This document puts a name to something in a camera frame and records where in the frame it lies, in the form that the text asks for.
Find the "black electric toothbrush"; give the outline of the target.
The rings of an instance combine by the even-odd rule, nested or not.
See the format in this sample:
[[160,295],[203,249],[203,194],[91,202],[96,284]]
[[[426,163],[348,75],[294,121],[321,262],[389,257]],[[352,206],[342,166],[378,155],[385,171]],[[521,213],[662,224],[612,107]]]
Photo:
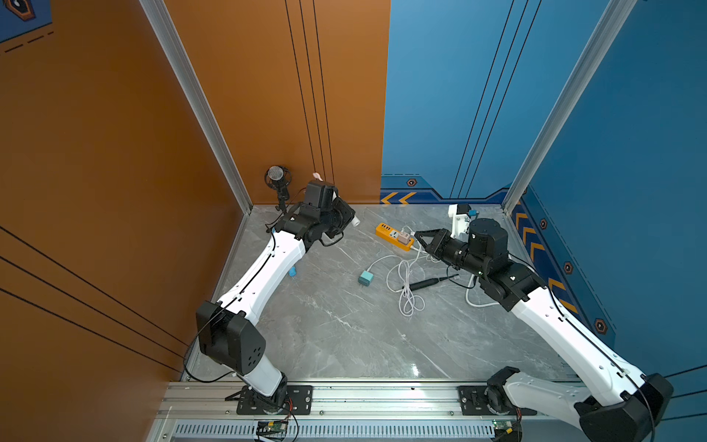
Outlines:
[[416,290],[420,290],[423,288],[432,287],[432,285],[437,285],[437,284],[447,281],[453,277],[456,277],[456,274],[453,274],[452,276],[427,278],[423,281],[419,281],[419,282],[415,282],[415,283],[410,284],[409,289],[411,292],[414,292]]

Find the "teal usb charger block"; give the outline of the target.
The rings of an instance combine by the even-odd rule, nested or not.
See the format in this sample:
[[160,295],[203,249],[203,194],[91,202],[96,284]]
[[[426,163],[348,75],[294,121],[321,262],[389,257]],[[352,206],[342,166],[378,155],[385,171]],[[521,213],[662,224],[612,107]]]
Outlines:
[[358,283],[364,287],[369,287],[373,280],[374,275],[370,271],[363,271],[358,278]]

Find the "white pink electric toothbrush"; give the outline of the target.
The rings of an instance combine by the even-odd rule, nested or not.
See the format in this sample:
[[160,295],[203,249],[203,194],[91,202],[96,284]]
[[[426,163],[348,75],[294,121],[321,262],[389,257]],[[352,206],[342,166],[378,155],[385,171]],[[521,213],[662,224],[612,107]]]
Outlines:
[[[312,175],[313,175],[313,180],[316,180],[317,182],[321,182],[321,183],[326,184],[325,180],[322,179],[320,173],[318,173],[318,172],[313,172]],[[332,184],[331,187],[333,187],[334,190],[333,190],[333,192],[331,193],[331,198],[330,198],[330,200],[331,200],[331,202],[334,202],[334,201],[336,201],[337,199],[340,199],[340,197],[338,196],[338,193],[337,193],[337,190],[335,189],[335,186]],[[356,215],[352,215],[352,219],[349,221],[349,223],[350,223],[352,226],[354,226],[354,227],[358,227],[358,226],[360,225],[360,219],[359,219]]]

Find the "pink usb charger block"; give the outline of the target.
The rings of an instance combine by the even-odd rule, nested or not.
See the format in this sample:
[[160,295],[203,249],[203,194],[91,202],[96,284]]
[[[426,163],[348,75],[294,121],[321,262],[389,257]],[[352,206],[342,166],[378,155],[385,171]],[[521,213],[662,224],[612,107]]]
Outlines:
[[404,246],[408,246],[411,244],[412,237],[409,233],[406,232],[400,232],[398,236],[398,241]]

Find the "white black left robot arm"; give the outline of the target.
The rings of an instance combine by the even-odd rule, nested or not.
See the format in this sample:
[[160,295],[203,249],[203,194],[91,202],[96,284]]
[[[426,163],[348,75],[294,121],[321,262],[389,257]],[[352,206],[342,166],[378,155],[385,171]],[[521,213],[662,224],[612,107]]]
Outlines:
[[217,302],[206,301],[197,309],[200,353],[237,374],[266,408],[283,406],[287,378],[265,355],[266,340],[257,329],[261,313],[311,246],[324,236],[336,243],[354,220],[355,210],[333,184],[311,180],[304,201],[268,229],[268,244],[244,276]]

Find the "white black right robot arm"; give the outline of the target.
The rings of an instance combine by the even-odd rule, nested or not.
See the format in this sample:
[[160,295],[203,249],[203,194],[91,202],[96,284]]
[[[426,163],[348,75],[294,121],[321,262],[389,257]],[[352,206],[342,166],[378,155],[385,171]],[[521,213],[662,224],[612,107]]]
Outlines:
[[591,441],[655,439],[673,386],[658,373],[644,374],[591,333],[532,267],[515,261],[498,222],[471,221],[465,241],[445,228],[414,237],[435,259],[475,276],[484,294],[530,326],[582,381],[573,389],[506,366],[487,381],[491,413],[519,419],[522,410],[534,410],[580,429]]

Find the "yellow power strip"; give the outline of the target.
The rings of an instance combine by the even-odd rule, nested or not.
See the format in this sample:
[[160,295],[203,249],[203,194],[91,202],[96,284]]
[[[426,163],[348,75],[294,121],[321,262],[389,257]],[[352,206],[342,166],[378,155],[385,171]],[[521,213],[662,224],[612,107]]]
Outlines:
[[395,228],[392,228],[391,226],[389,226],[386,223],[379,224],[375,229],[375,233],[379,238],[384,239],[384,241],[386,241],[388,244],[391,244],[392,246],[394,246],[398,249],[401,249],[404,252],[409,252],[412,249],[412,246],[414,246],[415,239],[409,233],[412,237],[411,244],[408,246],[404,246],[401,243],[399,243],[399,241],[398,241],[398,236],[399,236],[400,232],[401,231],[399,231]]

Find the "right green circuit board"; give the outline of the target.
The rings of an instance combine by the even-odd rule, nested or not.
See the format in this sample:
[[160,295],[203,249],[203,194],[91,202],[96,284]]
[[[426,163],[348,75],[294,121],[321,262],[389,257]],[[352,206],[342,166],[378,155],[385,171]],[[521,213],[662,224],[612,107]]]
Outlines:
[[495,435],[491,442],[521,442],[522,425],[518,421],[494,421]]

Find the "green circuit board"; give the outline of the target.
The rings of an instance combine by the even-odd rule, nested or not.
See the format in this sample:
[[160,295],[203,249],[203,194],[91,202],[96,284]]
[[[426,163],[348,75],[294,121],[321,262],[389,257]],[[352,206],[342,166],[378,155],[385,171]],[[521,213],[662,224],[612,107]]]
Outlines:
[[491,442],[521,442],[522,425],[518,421],[494,421],[495,435]]
[[287,420],[258,421],[255,427],[256,441],[284,441],[288,434]]

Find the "left green circuit board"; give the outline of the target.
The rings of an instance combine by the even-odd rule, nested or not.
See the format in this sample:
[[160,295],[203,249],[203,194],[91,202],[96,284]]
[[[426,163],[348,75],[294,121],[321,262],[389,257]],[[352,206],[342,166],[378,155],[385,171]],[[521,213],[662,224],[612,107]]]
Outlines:
[[258,421],[255,427],[256,441],[284,441],[288,434],[287,420]]

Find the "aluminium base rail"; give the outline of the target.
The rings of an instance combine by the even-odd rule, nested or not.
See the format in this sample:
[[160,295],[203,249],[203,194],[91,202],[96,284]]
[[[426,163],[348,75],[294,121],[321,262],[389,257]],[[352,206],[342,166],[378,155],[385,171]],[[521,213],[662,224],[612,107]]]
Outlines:
[[258,421],[287,420],[284,441],[491,441],[494,421],[518,421],[526,440],[585,440],[576,427],[524,409],[521,418],[487,407],[482,382],[444,380],[293,382],[285,404],[266,410],[240,382],[173,382],[150,441],[256,441]]

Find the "aluminium corner post left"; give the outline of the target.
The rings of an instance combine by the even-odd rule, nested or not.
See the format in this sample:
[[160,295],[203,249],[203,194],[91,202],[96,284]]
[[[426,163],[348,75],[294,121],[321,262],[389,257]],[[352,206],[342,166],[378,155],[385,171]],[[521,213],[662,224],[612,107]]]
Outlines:
[[252,199],[166,3],[158,0],[140,0],[139,3],[241,211],[250,215],[253,208]]

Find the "aluminium corner post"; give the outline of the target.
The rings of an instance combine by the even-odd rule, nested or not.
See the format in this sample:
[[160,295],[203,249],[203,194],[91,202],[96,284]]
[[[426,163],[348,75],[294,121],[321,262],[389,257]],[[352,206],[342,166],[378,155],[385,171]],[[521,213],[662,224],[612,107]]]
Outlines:
[[611,0],[607,4],[501,204],[506,215],[520,202],[635,5],[635,0]]
[[139,3],[241,211],[250,215],[253,208],[252,199],[166,3],[158,0],[140,0]]

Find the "aluminium corner post right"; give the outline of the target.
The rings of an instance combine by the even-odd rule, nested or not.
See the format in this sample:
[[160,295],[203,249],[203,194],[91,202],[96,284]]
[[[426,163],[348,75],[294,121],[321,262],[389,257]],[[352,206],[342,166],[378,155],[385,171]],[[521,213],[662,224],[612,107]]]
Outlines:
[[607,4],[501,204],[506,215],[520,202],[635,5],[635,0],[611,0]]

